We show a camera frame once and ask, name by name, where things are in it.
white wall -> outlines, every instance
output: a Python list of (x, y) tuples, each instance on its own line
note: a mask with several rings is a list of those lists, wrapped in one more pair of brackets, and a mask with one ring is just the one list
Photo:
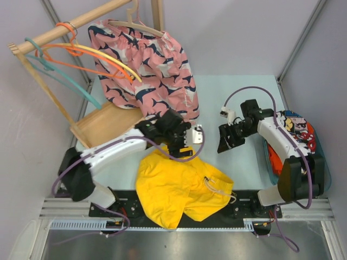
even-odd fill
[[(64, 21), (106, 2), (52, 0)], [(318, 0), (163, 2), (165, 29), (187, 52), (194, 74), (278, 76)], [(140, 0), (140, 15), (152, 26), (150, 0)], [(125, 8), (105, 17), (125, 20)], [(89, 46), (87, 26), (79, 32)]]
[[(0, 14), (0, 259), (7, 259), (17, 235), (38, 217), (72, 135), (67, 120), (7, 48), (52, 28), (40, 2), (5, 1)], [(76, 72), (70, 75), (83, 83)], [(81, 99), (48, 82), (76, 117)]]
[(284, 79), (290, 109), (316, 129), (332, 174), (329, 201), (347, 242), (347, 1), (328, 1)]

white drawstring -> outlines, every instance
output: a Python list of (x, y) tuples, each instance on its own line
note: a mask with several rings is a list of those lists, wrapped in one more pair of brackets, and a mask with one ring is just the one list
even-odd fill
[(216, 188), (214, 188), (213, 186), (210, 185), (209, 181), (211, 181), (212, 183), (215, 183), (215, 181), (212, 180), (212, 179), (209, 179), (209, 178), (207, 178), (207, 177), (204, 178), (205, 186), (206, 186), (206, 188), (208, 188), (211, 192), (215, 192), (215, 193), (218, 193), (218, 194), (220, 194), (220, 195), (229, 196), (229, 197), (233, 198), (234, 200), (233, 200), (232, 202), (230, 202), (230, 204), (236, 202), (237, 198), (236, 198), (234, 195), (226, 194), (225, 192), (223, 192), (223, 191), (221, 191), (221, 190), (217, 190)]

light blue table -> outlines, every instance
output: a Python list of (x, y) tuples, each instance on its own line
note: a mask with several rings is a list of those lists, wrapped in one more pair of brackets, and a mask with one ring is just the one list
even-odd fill
[[(203, 126), (206, 133), (205, 147), (200, 158), (230, 176), (235, 183), (235, 190), (270, 187), (272, 184), (267, 172), (261, 136), (252, 135), (246, 139), (243, 146), (221, 154), (217, 154), (217, 147), (219, 144), (218, 126), (226, 123), (226, 119), (222, 118), (219, 113), (226, 98), (233, 91), (245, 86), (266, 88), (274, 96), (277, 109), (284, 109), (275, 77), (272, 75), (195, 76), (195, 81), (200, 104), (198, 123)], [(92, 95), (100, 103), (106, 102), (98, 79), (94, 82)], [(228, 108), (235, 110), (238, 116), (242, 116), (240, 104), (247, 99), (256, 99), (263, 109), (272, 108), (270, 97), (257, 89), (244, 90), (236, 94), (229, 101)], [(94, 109), (93, 105), (89, 103), (86, 114)], [(134, 190), (139, 162), (152, 149), (116, 161), (108, 168), (103, 169), (95, 180), (113, 189)]]

pink shorts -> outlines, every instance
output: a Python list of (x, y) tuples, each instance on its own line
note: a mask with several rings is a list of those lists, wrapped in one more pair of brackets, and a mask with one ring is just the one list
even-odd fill
[[(121, 108), (139, 107), (148, 119), (169, 108), (192, 124), (199, 116), (195, 81), (181, 45), (167, 32), (157, 37), (104, 20), (88, 28), (92, 48), (101, 50), (133, 69), (142, 82), (99, 76), (106, 98)], [(97, 70), (117, 69), (95, 60)]]

robotic arm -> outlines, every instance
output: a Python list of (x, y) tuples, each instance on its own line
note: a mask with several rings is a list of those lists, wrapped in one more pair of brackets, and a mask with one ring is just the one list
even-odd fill
[(189, 122), (184, 122), (180, 114), (170, 109), (161, 118), (141, 121), (134, 129), (100, 146), (83, 152), (72, 147), (60, 166), (61, 181), (73, 201), (88, 200), (109, 208), (119, 200), (112, 189), (93, 180), (102, 168), (114, 160), (162, 143), (168, 146), (173, 158), (192, 156), (192, 150), (181, 152), (180, 149), (202, 143), (203, 136), (198, 127), (191, 128)]
[(305, 156), (309, 163), (312, 175), (312, 196), (324, 192), (324, 159), (300, 145), (284, 129), (278, 118), (274, 121), (272, 109), (261, 109), (255, 99), (246, 100), (241, 104), (243, 120), (238, 119), (236, 113), (222, 108), (221, 116), (228, 119), (228, 123), (219, 127), (220, 143), (218, 153), (238, 147), (245, 143), (245, 138), (259, 133), (274, 148), (283, 163), (278, 184), (258, 192), (257, 200), (261, 206), (270, 206), (279, 203), (289, 203), (304, 199), (309, 194), (307, 169), (298, 150)]

